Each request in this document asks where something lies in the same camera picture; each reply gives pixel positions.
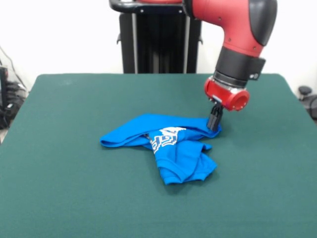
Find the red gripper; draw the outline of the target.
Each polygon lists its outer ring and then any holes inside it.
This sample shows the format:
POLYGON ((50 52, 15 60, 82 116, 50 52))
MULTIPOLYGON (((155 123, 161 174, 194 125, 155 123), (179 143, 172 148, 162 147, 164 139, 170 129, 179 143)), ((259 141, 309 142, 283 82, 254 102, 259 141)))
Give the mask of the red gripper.
POLYGON ((234 88, 222 84, 212 77, 206 80, 204 91, 211 100, 221 104, 215 104, 213 106, 208 119, 207 127, 211 127, 213 131, 218 129, 223 115, 223 108, 228 111, 240 111, 249 101, 249 92, 246 89, 234 88))

